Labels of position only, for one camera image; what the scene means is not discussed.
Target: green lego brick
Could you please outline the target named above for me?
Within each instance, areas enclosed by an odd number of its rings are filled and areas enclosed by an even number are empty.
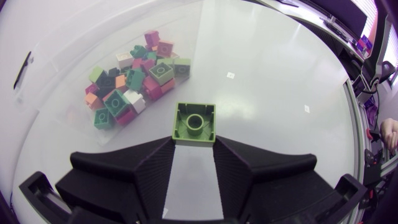
[[[191,59],[176,58],[174,59],[174,74],[176,77],[188,77],[191,70]]]
[[[147,59],[154,59],[156,60],[156,52],[148,52],[147,53]]]
[[[129,107],[130,102],[120,90],[114,90],[108,99],[104,101],[104,104],[111,115],[117,117]]]
[[[215,142],[216,105],[177,103],[172,138],[174,140]]]
[[[91,72],[90,76],[88,77],[88,79],[90,81],[92,81],[93,83],[97,82],[97,80],[99,79],[99,77],[105,77],[106,76],[106,72],[99,66],[96,66],[93,71]]]
[[[126,86],[131,90],[139,91],[145,79],[145,73],[138,70],[129,70],[126,77]]]
[[[107,108],[101,108],[95,111],[94,126],[98,129],[112,128],[114,124],[113,117]]]
[[[149,75],[156,80],[159,85],[164,85],[164,83],[174,78],[174,70],[171,66],[161,62],[149,69]]]
[[[147,49],[145,49],[144,46],[135,45],[134,46],[134,50],[130,51],[130,54],[134,58],[142,58],[145,55],[146,52],[147,52]]]
[[[160,63],[165,63],[166,65],[172,67],[174,69],[174,59],[173,58],[163,58],[163,59],[158,59],[156,61],[156,65]]]

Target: lego stud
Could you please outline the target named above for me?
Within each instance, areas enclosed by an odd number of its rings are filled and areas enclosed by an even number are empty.
[[[203,131],[204,120],[199,114],[191,114],[187,118],[187,131],[192,136],[198,136]]]

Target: duplo block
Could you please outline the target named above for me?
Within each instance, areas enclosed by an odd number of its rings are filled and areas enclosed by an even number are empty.
[[[177,103],[173,140],[215,142],[216,105]]]
[[[176,58],[174,59],[174,74],[176,77],[188,77],[191,70],[191,59]]]
[[[109,69],[108,76],[109,77],[116,77],[120,74],[120,70],[118,68],[111,68]]]
[[[134,90],[128,90],[123,95],[130,102],[130,104],[132,104],[132,107],[137,114],[141,113],[145,109],[145,100],[141,94],[138,94]]]
[[[86,90],[85,90],[86,95],[87,95],[88,93],[95,93],[95,92],[97,92],[97,91],[98,91],[98,86],[96,86],[94,83],[92,83],[91,85],[89,85],[89,86],[86,88]]]
[[[106,72],[101,67],[96,66],[93,68],[93,71],[89,75],[88,79],[90,81],[92,81],[93,83],[96,83],[97,79],[99,79],[100,77],[105,77],[105,76],[106,76]]]
[[[107,108],[95,111],[94,126],[98,129],[109,129],[114,124],[113,117]]]
[[[162,85],[162,86],[160,87],[160,89],[162,90],[162,93],[165,94],[165,93],[167,93],[169,90],[171,90],[174,86],[175,86],[175,79],[172,78],[170,81],[168,81],[167,83],[165,83],[164,85]]]
[[[150,30],[144,34],[145,40],[148,46],[157,46],[159,44],[159,32],[156,30]]]
[[[133,112],[131,109],[131,106],[129,106],[126,110],[124,110],[119,116],[115,117],[115,120],[118,124],[120,125],[127,125],[130,123],[134,118],[136,117],[136,114]]]
[[[129,52],[124,52],[116,55],[116,58],[119,62],[119,68],[122,70],[123,68],[130,67],[132,65],[133,57]]]
[[[173,52],[173,42],[161,40],[157,46],[156,55],[161,57],[170,57]]]
[[[108,99],[105,100],[104,104],[112,116],[117,117],[129,107],[130,102],[123,96],[120,90],[114,90]]]
[[[150,76],[145,77],[142,86],[151,100],[157,100],[163,95],[160,85]]]
[[[174,78],[174,71],[169,65],[160,63],[149,69],[149,75],[156,80],[159,85],[163,85]]]
[[[154,66],[155,60],[153,59],[148,59],[141,63],[141,69],[146,75],[149,75],[149,69],[153,68]]]
[[[135,45],[134,46],[134,50],[130,51],[130,54],[134,58],[142,58],[145,55],[146,52],[147,52],[147,50],[145,49],[144,46]]]
[[[126,86],[131,90],[139,91],[142,87],[145,74],[137,70],[129,70],[126,77]]]
[[[97,110],[100,108],[104,107],[104,104],[102,104],[102,101],[94,94],[88,93],[85,96],[85,102],[88,105],[88,107],[92,110]]]
[[[140,68],[142,63],[142,58],[135,58],[134,61],[132,61],[132,69],[135,68]]]
[[[120,75],[115,78],[116,80],[116,89],[120,90],[122,93],[127,91],[128,87],[126,86],[126,77],[124,75]]]

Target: white table surface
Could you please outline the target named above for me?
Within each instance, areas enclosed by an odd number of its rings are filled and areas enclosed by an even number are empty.
[[[311,6],[299,1],[294,0],[293,3],[296,4],[298,7],[282,4],[276,0],[258,0],[259,2],[263,3],[265,6],[275,9],[287,16],[294,17],[300,21],[307,22],[316,26],[317,28],[325,31],[326,33],[330,34],[336,40],[338,40],[343,46],[348,49],[355,57],[360,60],[364,60],[364,57],[358,52],[353,46],[348,42],[345,42],[340,36],[336,35],[333,31],[331,31],[327,26],[324,25],[323,20],[320,18],[327,19],[327,17],[322,14],[321,12],[317,11],[316,9],[312,8]],[[344,29],[342,29],[338,24],[334,24],[334,26],[338,27],[339,30],[344,33],[349,39],[353,37],[349,35]]]
[[[315,170],[334,187],[354,172],[347,79],[330,49],[293,19],[250,2],[205,1],[192,77],[107,145],[38,115],[17,164],[14,209],[21,223],[42,223],[18,188],[26,178],[40,170],[54,186],[72,168],[75,151],[108,152],[171,135],[178,101],[216,104],[217,135],[273,152],[316,155]],[[166,218],[222,218],[212,155],[210,148],[177,146]]]

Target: human hand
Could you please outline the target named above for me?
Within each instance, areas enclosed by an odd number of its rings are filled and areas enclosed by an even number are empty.
[[[384,138],[384,145],[390,150],[391,154],[395,154],[395,149],[398,146],[398,132],[393,131]]]

